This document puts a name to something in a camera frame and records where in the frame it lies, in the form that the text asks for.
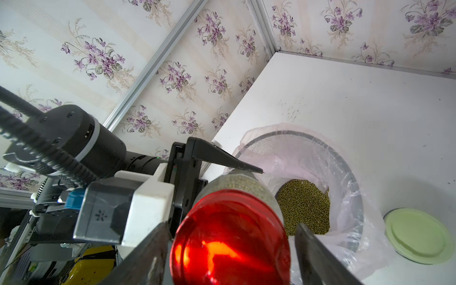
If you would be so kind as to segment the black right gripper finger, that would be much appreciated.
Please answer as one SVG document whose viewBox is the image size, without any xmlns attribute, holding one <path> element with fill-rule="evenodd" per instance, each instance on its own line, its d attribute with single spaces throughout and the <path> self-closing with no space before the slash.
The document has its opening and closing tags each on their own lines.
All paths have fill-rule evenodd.
<svg viewBox="0 0 456 285">
<path fill-rule="evenodd" d="M 297 226 L 294 244 L 300 275 L 305 285 L 362 284 L 305 224 Z"/>
</svg>

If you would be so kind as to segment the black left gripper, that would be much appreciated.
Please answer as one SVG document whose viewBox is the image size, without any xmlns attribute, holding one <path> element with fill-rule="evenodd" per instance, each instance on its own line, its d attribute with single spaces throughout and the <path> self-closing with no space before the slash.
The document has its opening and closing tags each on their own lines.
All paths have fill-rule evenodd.
<svg viewBox="0 0 456 285">
<path fill-rule="evenodd" d="M 101 281 L 102 285 L 163 283 L 171 235 L 176 235 L 196 196 L 207 184 L 207 181 L 200 180 L 202 162 L 264 173 L 261 168 L 241 161 L 212 142 L 200 138 L 190 137 L 185 144 L 173 143 L 164 179 L 174 186 L 169 225 L 166 222 L 157 225 L 127 258 Z"/>
</svg>

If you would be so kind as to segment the red lid bean jar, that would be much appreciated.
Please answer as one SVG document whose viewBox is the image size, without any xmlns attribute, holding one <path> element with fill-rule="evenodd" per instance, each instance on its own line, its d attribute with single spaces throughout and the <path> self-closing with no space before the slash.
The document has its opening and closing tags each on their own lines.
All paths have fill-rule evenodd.
<svg viewBox="0 0 456 285">
<path fill-rule="evenodd" d="M 176 285 L 288 285 L 291 254 L 271 191 L 233 170 L 197 195 L 170 251 Z"/>
</svg>

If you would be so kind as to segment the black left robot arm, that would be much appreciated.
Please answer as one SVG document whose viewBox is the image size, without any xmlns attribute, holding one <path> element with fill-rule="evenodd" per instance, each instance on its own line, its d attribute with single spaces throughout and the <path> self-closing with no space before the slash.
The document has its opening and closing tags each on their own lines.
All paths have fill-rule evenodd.
<svg viewBox="0 0 456 285">
<path fill-rule="evenodd" d="M 261 173 L 200 138 L 164 158 L 129 152 L 94 116 L 70 104 L 43 112 L 1 89 L 1 135 L 10 166 L 46 176 L 31 242 L 94 242 L 134 248 L 160 223 L 175 232 L 207 185 L 204 162 Z"/>
</svg>

